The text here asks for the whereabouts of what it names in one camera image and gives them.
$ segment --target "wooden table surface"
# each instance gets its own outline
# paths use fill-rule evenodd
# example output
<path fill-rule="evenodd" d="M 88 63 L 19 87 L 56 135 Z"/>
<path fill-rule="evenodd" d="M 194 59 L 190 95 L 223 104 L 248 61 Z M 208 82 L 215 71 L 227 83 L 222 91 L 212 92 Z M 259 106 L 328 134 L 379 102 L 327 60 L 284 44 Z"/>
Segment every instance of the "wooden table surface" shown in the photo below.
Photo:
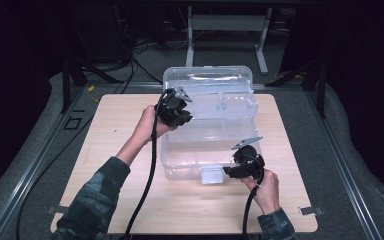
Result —
<path fill-rule="evenodd" d="M 133 132 L 142 110 L 158 101 L 158 94 L 105 95 L 99 104 L 76 165 L 61 199 L 69 206 L 82 185 L 109 157 L 114 156 Z M 280 204 L 297 232 L 314 232 L 314 216 L 303 216 L 299 207 L 311 206 L 289 143 L 275 99 L 269 94 L 256 94 L 259 103 L 255 124 L 264 136 L 260 141 L 266 168 L 278 174 Z M 124 233 L 142 196 L 151 165 L 151 144 L 143 148 L 131 166 L 131 173 L 120 191 L 109 234 Z M 160 159 L 153 184 L 132 227 L 131 234 L 240 234 L 249 191 L 237 179 L 219 185 L 197 181 L 170 181 Z M 248 232 L 260 233 L 257 216 L 261 210 L 251 205 Z M 51 225 L 62 214 L 57 213 Z"/>

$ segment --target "black cable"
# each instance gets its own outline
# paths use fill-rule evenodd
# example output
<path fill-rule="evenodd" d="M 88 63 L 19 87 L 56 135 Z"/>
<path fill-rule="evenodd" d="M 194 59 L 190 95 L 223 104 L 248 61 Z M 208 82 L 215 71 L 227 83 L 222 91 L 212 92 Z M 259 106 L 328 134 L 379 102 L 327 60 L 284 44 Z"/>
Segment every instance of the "black cable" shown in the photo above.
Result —
<path fill-rule="evenodd" d="M 135 62 L 142 70 L 142 72 L 145 74 L 145 76 L 147 76 L 148 78 L 151 78 L 155 81 L 157 81 L 158 83 L 160 83 L 161 85 L 163 84 L 163 82 L 161 80 L 159 80 L 158 78 L 154 77 L 151 73 L 149 73 L 142 65 L 140 65 L 140 63 L 138 62 L 138 60 L 136 58 L 132 58 L 132 61 Z"/>
<path fill-rule="evenodd" d="M 26 205 L 27 199 L 29 198 L 30 194 L 32 193 L 33 189 L 35 188 L 36 184 L 39 182 L 39 180 L 43 177 L 43 175 L 48 171 L 48 169 L 52 166 L 52 164 L 61 156 L 61 154 L 70 146 L 70 144 L 76 139 L 76 137 L 83 131 L 83 129 L 86 128 L 86 126 L 92 121 L 93 116 L 83 125 L 83 127 L 80 129 L 76 135 L 71 138 L 71 140 L 65 145 L 65 147 L 57 154 L 57 156 L 51 160 L 51 162 L 43 169 L 43 171 L 40 173 L 40 175 L 36 178 L 36 180 L 33 182 L 31 185 L 30 189 L 26 193 L 26 196 L 23 199 L 23 202 L 21 203 L 20 210 L 18 212 L 17 216 L 17 223 L 16 223 L 16 230 L 15 230 L 15 235 L 16 239 L 20 240 L 20 223 L 21 223 L 21 216 L 23 213 L 24 206 Z"/>
<path fill-rule="evenodd" d="M 160 98 L 158 99 L 157 108 L 155 109 L 155 118 L 154 118 L 154 125 L 152 127 L 152 160 L 151 160 L 151 168 L 149 170 L 149 177 L 148 182 L 146 183 L 146 187 L 144 189 L 144 192 L 142 194 L 142 197 L 138 203 L 138 206 L 136 207 L 135 211 L 133 212 L 132 217 L 130 218 L 129 224 L 127 225 L 126 232 L 124 233 L 124 236 L 121 239 L 128 240 L 130 238 L 130 230 L 132 229 L 133 223 L 139 214 L 140 209 L 142 208 L 143 203 L 145 202 L 145 199 L 148 195 L 149 189 L 151 188 L 152 180 L 154 178 L 155 173 L 155 166 L 157 164 L 157 123 L 158 123 L 158 109 L 160 108 L 161 99 L 166 94 L 166 91 L 161 94 Z"/>
<path fill-rule="evenodd" d="M 264 169 L 262 169 L 261 176 L 258 179 L 257 184 L 255 185 L 255 187 L 249 193 L 248 200 L 246 201 L 245 211 L 244 211 L 244 219 L 243 219 L 243 225 L 242 225 L 242 234 L 244 236 L 244 239 L 246 239 L 246 240 L 249 240 L 248 233 L 247 233 L 247 230 L 246 230 L 247 225 L 248 225 L 249 209 L 251 207 L 252 199 L 255 197 L 255 195 L 257 195 L 257 190 L 258 190 L 258 188 L 260 188 L 260 186 L 261 186 L 260 184 L 263 181 L 263 178 L 264 178 Z"/>
<path fill-rule="evenodd" d="M 148 50 L 148 43 L 151 43 L 150 39 L 145 39 L 145 40 L 138 40 L 138 43 L 135 44 L 133 51 L 135 53 L 141 54 L 144 53 L 146 50 Z"/>
<path fill-rule="evenodd" d="M 113 72 L 113 71 L 120 70 L 120 69 L 124 68 L 125 66 L 127 66 L 127 64 L 129 64 L 129 62 L 127 62 L 127 60 L 126 60 L 126 63 L 120 63 L 119 62 L 119 63 L 115 64 L 113 67 L 99 68 L 99 70 L 101 70 L 101 72 L 105 72 L 105 73 Z M 90 73 L 90 74 L 87 74 L 86 77 L 94 74 L 94 72 L 90 71 L 89 69 L 87 69 L 85 67 L 82 67 L 82 71 Z"/>
<path fill-rule="evenodd" d="M 123 94 L 124 93 L 124 91 L 126 91 L 126 89 L 127 89 L 127 86 L 130 84 L 130 82 L 132 81 L 132 79 L 133 79 L 133 75 L 136 73 L 136 71 L 137 71 L 137 67 L 136 67 L 136 70 L 134 70 L 134 67 L 133 67 L 133 61 L 130 61 L 130 66 L 131 66 L 131 72 L 130 72 L 130 76 L 127 78 L 127 80 L 125 80 L 123 83 L 126 83 L 126 85 L 124 85 L 124 88 L 123 88 L 123 90 L 120 92 L 120 94 Z M 118 86 L 117 86 L 117 88 L 114 90 L 114 93 L 116 93 L 117 92 L 117 90 L 120 88 L 120 86 L 121 85 L 123 85 L 123 83 L 121 83 L 121 84 L 119 84 Z"/>
<path fill-rule="evenodd" d="M 97 57 L 95 56 L 95 54 L 92 52 L 92 50 L 90 49 L 90 47 L 88 46 L 88 44 L 86 43 L 85 39 L 83 38 L 83 36 L 80 34 L 80 29 L 79 29 L 79 26 L 78 24 L 76 23 L 74 17 L 73 17 L 73 14 L 72 12 L 67 8 L 67 7 L 64 7 L 64 10 L 67 14 L 67 16 L 69 17 L 72 25 L 74 26 L 75 30 L 76 30 L 76 34 L 78 35 L 79 39 L 81 40 L 82 42 L 82 45 L 84 47 L 84 50 L 85 51 L 88 51 L 89 54 L 92 56 L 93 59 L 97 59 Z M 128 65 L 129 62 L 130 62 L 130 56 L 132 55 L 132 52 L 133 52 L 133 46 L 130 46 L 130 45 L 126 45 L 126 51 L 128 52 L 128 57 L 126 60 L 123 60 L 123 61 L 120 61 L 118 64 L 116 64 L 114 67 L 110 67 L 110 68 L 105 68 L 105 69 L 98 69 L 96 68 L 95 66 L 93 66 L 92 64 L 90 64 L 88 61 L 84 61 L 80 58 L 76 58 L 76 62 L 79 62 L 80 63 L 80 68 L 82 71 L 86 71 L 86 72 L 92 72 L 93 74 L 95 75 L 98 75 L 100 76 L 101 78 L 103 78 L 104 80 L 106 80 L 107 82 L 109 83 L 123 83 L 124 81 L 122 80 L 117 80 L 113 77 L 110 77 L 108 75 L 106 75 L 105 73 L 106 72 L 109 72 L 109 71 L 114 71 L 114 70 L 118 70 L 118 69 L 122 69 L 124 66 Z"/>

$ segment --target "handheld controller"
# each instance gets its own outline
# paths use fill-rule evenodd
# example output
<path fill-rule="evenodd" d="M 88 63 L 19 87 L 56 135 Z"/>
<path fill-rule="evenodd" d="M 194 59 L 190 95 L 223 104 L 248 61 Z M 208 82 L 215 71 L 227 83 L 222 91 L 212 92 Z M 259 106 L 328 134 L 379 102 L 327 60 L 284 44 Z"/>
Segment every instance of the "handheld controller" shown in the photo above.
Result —
<path fill-rule="evenodd" d="M 260 139 L 262 139 L 262 137 L 246 139 L 232 147 L 232 150 L 238 149 L 233 155 L 233 160 L 239 165 L 235 167 L 223 167 L 224 172 L 229 175 L 230 178 L 246 178 L 252 176 L 253 179 L 259 179 L 263 177 L 264 159 L 260 154 L 257 154 L 253 146 L 248 145 Z"/>
<path fill-rule="evenodd" d="M 190 112 L 183 110 L 192 99 L 182 89 L 166 89 L 159 104 L 154 109 L 160 120 L 169 127 L 182 126 L 192 119 Z"/>

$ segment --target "metal bracket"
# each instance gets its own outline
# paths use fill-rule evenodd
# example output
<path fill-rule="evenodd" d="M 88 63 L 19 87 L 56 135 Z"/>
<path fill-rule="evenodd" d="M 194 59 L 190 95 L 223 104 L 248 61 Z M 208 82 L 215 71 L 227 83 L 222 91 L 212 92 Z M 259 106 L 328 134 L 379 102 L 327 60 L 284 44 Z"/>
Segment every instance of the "metal bracket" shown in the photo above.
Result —
<path fill-rule="evenodd" d="M 176 94 L 174 95 L 178 99 L 182 99 L 188 102 L 192 102 L 192 99 L 188 96 L 185 90 L 183 88 L 179 87 L 176 89 Z"/>
<path fill-rule="evenodd" d="M 301 213 L 304 216 L 305 215 L 318 216 L 318 215 L 325 213 L 322 208 L 313 207 L 313 206 L 312 207 L 305 207 L 305 208 L 298 207 L 298 211 L 299 211 L 299 213 Z"/>
<path fill-rule="evenodd" d="M 239 149 L 239 148 L 245 147 L 246 145 L 249 145 L 249 144 L 251 144 L 253 142 L 259 141 L 261 139 L 263 139 L 263 136 L 244 139 L 244 140 L 240 141 L 238 144 L 232 146 L 230 149 L 232 149 L 232 150 Z"/>

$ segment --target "gray carpet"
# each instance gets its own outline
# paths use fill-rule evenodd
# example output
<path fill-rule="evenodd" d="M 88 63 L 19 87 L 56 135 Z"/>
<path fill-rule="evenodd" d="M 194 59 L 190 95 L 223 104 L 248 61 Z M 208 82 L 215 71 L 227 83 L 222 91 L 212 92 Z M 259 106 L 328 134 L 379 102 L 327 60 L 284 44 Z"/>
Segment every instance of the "gray carpet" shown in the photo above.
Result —
<path fill-rule="evenodd" d="M 259 74 L 253 50 L 253 39 L 258 39 L 258 35 L 252 34 L 204 35 L 198 38 L 195 44 L 195 65 L 246 65 L 254 73 L 254 83 L 268 83 L 273 81 L 279 68 L 286 38 L 287 34 L 274 32 L 268 39 L 265 53 L 270 73 L 267 76 Z M 234 47 L 231 47 L 233 44 L 229 44 L 228 40 L 235 42 Z M 172 66 L 184 66 L 186 51 L 185 48 L 173 50 L 152 45 L 136 58 L 150 73 L 162 80 L 165 69 Z M 110 75 L 126 79 L 130 74 L 129 71 L 129 68 L 125 68 L 111 72 Z M 52 132 L 52 127 L 59 118 L 64 118 L 56 138 L 52 141 L 45 156 L 48 164 L 54 159 L 55 162 L 34 187 L 23 210 L 20 225 L 21 239 L 46 239 L 50 234 L 49 226 L 53 216 L 46 211 L 50 206 L 58 205 L 60 201 L 86 136 L 89 126 L 86 123 L 93 117 L 98 106 L 91 97 L 99 99 L 104 94 L 121 92 L 122 88 L 117 84 L 106 84 L 94 75 L 89 75 L 88 79 L 90 84 L 95 85 L 95 90 L 92 94 L 88 94 L 85 87 L 73 87 L 73 96 L 77 96 L 77 90 L 79 91 L 78 98 L 74 99 L 71 109 L 66 114 L 59 113 L 62 107 L 61 75 L 50 79 L 53 93 L 48 106 L 31 136 L 0 181 L 1 213 L 24 171 L 32 161 L 37 159 L 43 144 Z M 152 80 L 137 70 L 131 85 L 137 86 L 138 82 L 152 82 Z M 324 214 L 317 217 L 318 230 L 311 234 L 299 234 L 300 239 L 367 239 L 340 174 L 338 174 L 334 163 L 335 156 L 320 126 L 320 119 L 312 107 L 314 103 L 308 98 L 309 94 L 289 84 L 277 89 L 266 88 L 256 92 L 273 94 L 275 97 L 310 201 L 312 205 L 322 207 L 325 211 Z M 127 88 L 126 93 L 161 93 L 161 88 L 130 87 Z M 364 161 L 353 148 L 349 138 L 345 111 L 331 88 L 327 89 L 325 108 L 326 122 L 334 133 L 380 235 L 384 239 L 384 186 L 367 170 Z M 69 121 L 70 118 L 77 119 L 77 122 Z M 78 123 L 79 127 L 72 129 L 75 128 L 71 125 L 73 123 Z M 8 226 L 7 229 L 3 229 L 0 239 L 15 239 L 15 218 L 11 218 Z M 133 239 L 151 238 L 227 239 L 228 237 L 135 236 Z"/>

